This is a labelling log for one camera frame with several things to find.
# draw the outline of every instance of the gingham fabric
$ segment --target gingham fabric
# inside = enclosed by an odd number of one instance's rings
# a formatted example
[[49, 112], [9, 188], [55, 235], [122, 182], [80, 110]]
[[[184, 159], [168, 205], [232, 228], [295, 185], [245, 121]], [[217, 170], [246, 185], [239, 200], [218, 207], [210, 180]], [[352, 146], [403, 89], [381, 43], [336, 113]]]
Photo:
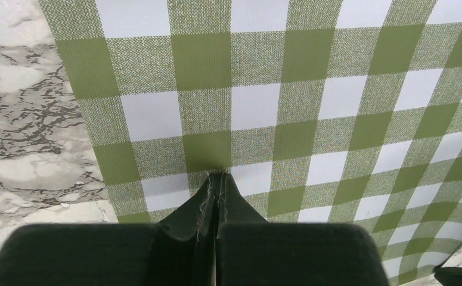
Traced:
[[120, 222], [226, 170], [271, 222], [370, 232], [392, 285], [462, 243], [462, 0], [41, 0]]

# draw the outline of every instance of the frayed thread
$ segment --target frayed thread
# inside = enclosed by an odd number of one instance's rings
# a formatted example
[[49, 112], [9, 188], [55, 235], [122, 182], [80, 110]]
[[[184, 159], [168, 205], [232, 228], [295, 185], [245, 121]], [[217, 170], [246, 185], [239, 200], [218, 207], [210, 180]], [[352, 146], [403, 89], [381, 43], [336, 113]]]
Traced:
[[222, 179], [220, 181], [219, 201], [220, 201], [220, 197], [223, 197], [222, 201], [224, 201], [224, 221], [227, 221], [227, 206], [226, 206], [227, 196], [225, 193], [224, 177], [225, 176], [222, 176]]
[[212, 196], [212, 178], [210, 177], [210, 173], [207, 171], [206, 172], [206, 176], [208, 177], [208, 191], [207, 191], [207, 194], [206, 194], [206, 199], [204, 200], [204, 202], [201, 204], [201, 206], [199, 207], [199, 210], [201, 211], [201, 216], [199, 217], [199, 220], [197, 221], [197, 226], [196, 226], [196, 229], [197, 229], [197, 232], [196, 232], [196, 240], [197, 242], [199, 242], [199, 230], [201, 228], [201, 224], [203, 223], [204, 221], [204, 217], [206, 216], [206, 206], [208, 205], [210, 199], [211, 199], [211, 196]]

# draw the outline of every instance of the gray marble surface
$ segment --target gray marble surface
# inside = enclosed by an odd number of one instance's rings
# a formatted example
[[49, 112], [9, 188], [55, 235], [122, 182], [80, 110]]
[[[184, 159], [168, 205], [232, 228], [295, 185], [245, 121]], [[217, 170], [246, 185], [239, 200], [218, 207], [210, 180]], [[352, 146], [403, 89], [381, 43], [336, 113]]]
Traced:
[[[0, 248], [36, 222], [117, 219], [37, 0], [0, 0]], [[462, 266], [462, 248], [446, 266]]]

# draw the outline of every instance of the white marble pattern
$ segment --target white marble pattern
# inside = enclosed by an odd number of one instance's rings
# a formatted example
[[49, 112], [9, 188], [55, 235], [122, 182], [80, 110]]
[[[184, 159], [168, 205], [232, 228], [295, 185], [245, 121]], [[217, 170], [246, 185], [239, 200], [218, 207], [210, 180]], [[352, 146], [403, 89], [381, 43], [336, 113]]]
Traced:
[[0, 0], [0, 248], [28, 223], [117, 218], [37, 1]]

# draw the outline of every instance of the marble countertop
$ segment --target marble countertop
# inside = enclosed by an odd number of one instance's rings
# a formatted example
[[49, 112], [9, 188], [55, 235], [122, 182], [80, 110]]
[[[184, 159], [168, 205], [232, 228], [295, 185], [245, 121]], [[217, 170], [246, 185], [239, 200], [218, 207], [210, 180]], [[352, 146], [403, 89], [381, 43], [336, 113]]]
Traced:
[[[37, 0], [0, 0], [0, 248], [36, 222], [117, 219]], [[446, 266], [462, 266], [462, 247]]]

